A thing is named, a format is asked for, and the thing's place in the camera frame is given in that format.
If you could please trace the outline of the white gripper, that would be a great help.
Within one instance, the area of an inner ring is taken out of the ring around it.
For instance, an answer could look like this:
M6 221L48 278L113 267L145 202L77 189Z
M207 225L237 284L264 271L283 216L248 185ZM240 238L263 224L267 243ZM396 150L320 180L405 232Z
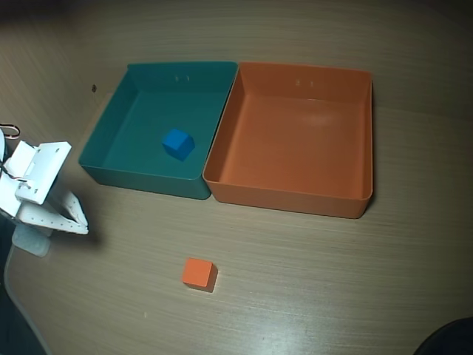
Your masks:
M46 229L66 231L75 234L88 234L88 221L76 195L67 190L65 193L65 208L73 218L66 218L54 209L25 203L16 197L16 191L24 182L24 178L11 178L6 174L1 175L1 213L14 220L32 226Z

